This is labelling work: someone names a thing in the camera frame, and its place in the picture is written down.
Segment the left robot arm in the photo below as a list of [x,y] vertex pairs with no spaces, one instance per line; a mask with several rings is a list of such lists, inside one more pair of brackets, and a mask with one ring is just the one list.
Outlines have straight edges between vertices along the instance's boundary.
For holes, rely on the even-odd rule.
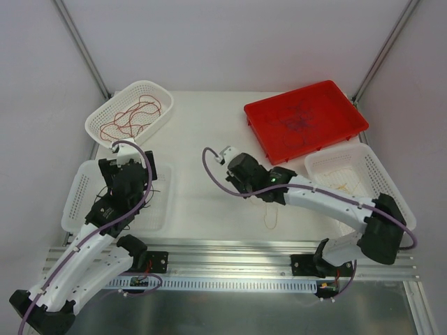
[[39,334],[65,334],[106,284],[145,267],[146,245],[120,234],[145,207],[156,166],[151,151],[131,158],[123,155],[123,146],[117,143],[115,160],[98,162],[107,191],[92,205],[73,243],[39,283],[11,295],[9,302],[22,319],[20,334],[26,325]]

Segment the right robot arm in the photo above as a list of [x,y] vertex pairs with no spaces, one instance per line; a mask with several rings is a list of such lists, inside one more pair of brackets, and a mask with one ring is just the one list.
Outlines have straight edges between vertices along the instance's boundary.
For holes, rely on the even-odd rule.
[[274,167],[266,170],[249,154],[225,154],[226,181],[239,193],[309,209],[347,224],[352,232],[336,239],[323,239],[301,270],[319,278],[332,276],[347,262],[368,258],[382,265],[395,263],[406,223],[393,197],[348,197],[315,184],[296,172]]

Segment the white perforated basket near left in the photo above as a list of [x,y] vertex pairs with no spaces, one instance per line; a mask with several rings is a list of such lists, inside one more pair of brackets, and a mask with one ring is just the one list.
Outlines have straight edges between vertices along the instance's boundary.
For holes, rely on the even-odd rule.
[[[150,237],[168,226],[173,200],[173,166],[156,164],[157,179],[152,182],[148,206],[141,210],[127,230],[139,237]],[[86,161],[78,169],[64,206],[61,227],[76,234],[85,222],[92,205],[105,194],[106,185],[97,161]]]

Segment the white perforated basket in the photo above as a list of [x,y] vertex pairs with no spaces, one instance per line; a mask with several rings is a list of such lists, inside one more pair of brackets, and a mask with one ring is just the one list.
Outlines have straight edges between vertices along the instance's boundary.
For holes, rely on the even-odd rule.
[[[173,200],[173,166],[156,164],[157,179],[152,182],[148,206],[141,210],[127,230],[139,237],[150,237],[168,226]],[[97,161],[86,161],[78,169],[64,206],[61,227],[76,234],[85,222],[92,205],[105,194],[106,185]]]
[[349,195],[377,198],[384,193],[392,196],[407,227],[416,228],[416,217],[368,145],[345,144],[318,151],[305,158],[305,168],[312,181]]
[[149,80],[139,80],[92,112],[85,121],[85,130],[105,148],[126,138],[142,144],[165,126],[174,106],[168,90]]

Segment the white perforated basket far left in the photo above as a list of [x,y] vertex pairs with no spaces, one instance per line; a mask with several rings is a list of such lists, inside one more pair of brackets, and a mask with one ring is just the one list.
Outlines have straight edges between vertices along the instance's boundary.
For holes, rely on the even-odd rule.
[[105,148],[126,138],[142,144],[165,126],[174,106],[168,90],[149,80],[139,80],[92,112],[85,121],[85,130]]

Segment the red plastic tray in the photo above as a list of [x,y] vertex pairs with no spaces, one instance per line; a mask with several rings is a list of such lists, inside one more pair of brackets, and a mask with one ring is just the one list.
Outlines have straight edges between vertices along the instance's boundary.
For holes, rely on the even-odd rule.
[[272,165],[348,141],[369,128],[332,80],[249,103],[244,113]]

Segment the white perforated basket right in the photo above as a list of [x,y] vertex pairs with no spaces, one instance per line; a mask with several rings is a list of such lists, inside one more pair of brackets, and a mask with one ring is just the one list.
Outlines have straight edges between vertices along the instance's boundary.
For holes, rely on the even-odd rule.
[[377,198],[384,193],[392,196],[407,227],[416,228],[416,217],[368,145],[345,144],[318,151],[305,158],[305,168],[312,181],[349,195]]

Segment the aluminium mounting rail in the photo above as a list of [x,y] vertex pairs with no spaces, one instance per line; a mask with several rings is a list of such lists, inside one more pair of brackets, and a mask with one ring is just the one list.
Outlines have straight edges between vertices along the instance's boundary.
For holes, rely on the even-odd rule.
[[[150,251],[168,252],[169,276],[290,278],[291,256],[314,253],[317,241],[213,241],[148,239]],[[401,252],[393,265],[359,260],[358,281],[420,281],[413,254]]]

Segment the right frame post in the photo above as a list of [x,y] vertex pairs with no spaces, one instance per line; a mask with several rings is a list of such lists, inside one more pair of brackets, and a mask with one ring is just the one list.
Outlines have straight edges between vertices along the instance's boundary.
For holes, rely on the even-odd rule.
[[383,45],[379,49],[377,55],[375,56],[372,62],[372,65],[369,67],[364,78],[362,79],[362,82],[360,83],[359,87],[356,89],[355,93],[351,97],[351,102],[353,103],[354,106],[357,106],[359,104],[360,99],[363,97],[367,88],[372,83],[373,79],[376,77],[378,71],[381,69],[383,63],[387,59],[392,48],[398,41],[403,30],[405,29],[410,19],[412,18],[413,14],[415,13],[417,7],[419,7],[421,3],[422,3],[421,0],[410,0],[405,3],[402,12],[396,19],[392,29],[390,30],[389,34],[384,40]]

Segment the frame post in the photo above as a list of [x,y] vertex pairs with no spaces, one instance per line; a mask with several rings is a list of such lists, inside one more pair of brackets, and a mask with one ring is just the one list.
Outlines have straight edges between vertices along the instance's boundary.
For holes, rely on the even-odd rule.
[[375,56],[372,62],[372,65],[369,67],[364,78],[362,79],[362,82],[360,83],[359,87],[356,89],[355,93],[351,97],[351,102],[353,103],[354,106],[357,106],[359,104],[360,99],[363,97],[367,88],[372,83],[373,79],[376,77],[378,71],[381,69],[383,63],[387,59],[392,48],[398,41],[403,30],[405,29],[410,19],[412,18],[413,14],[415,13],[417,7],[419,7],[421,3],[422,3],[421,0],[410,0],[405,3],[402,12],[396,19],[392,29],[390,30],[389,34],[384,40],[383,45],[379,49],[377,55]]
[[98,71],[98,68],[91,57],[91,54],[87,48],[87,45],[83,41],[83,38],[76,26],[76,23],[70,14],[65,1],[62,0],[52,0],[52,3],[54,7],[56,8],[61,21],[63,22],[64,26],[66,27],[68,34],[70,35],[71,39],[75,43],[75,46],[80,53],[80,56],[82,57],[87,70],[89,71],[90,75],[92,76],[98,90],[101,92],[102,97],[104,99],[108,100],[111,97],[111,93],[109,92],[108,88],[105,85],[105,82]]

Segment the left frame post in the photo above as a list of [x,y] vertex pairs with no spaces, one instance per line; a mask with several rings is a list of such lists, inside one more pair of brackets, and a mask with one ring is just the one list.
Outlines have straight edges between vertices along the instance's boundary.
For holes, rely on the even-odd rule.
[[52,3],[54,7],[56,8],[61,21],[63,22],[64,26],[66,27],[68,34],[70,35],[71,39],[75,43],[75,46],[80,53],[80,56],[82,57],[87,70],[89,71],[90,75],[92,76],[98,90],[101,92],[102,97],[104,99],[108,100],[111,97],[111,93],[109,92],[108,88],[105,85],[105,82],[98,71],[98,68],[91,57],[91,54],[87,48],[87,45],[83,41],[83,38],[76,26],[76,23],[70,14],[65,1],[62,0],[52,0]]

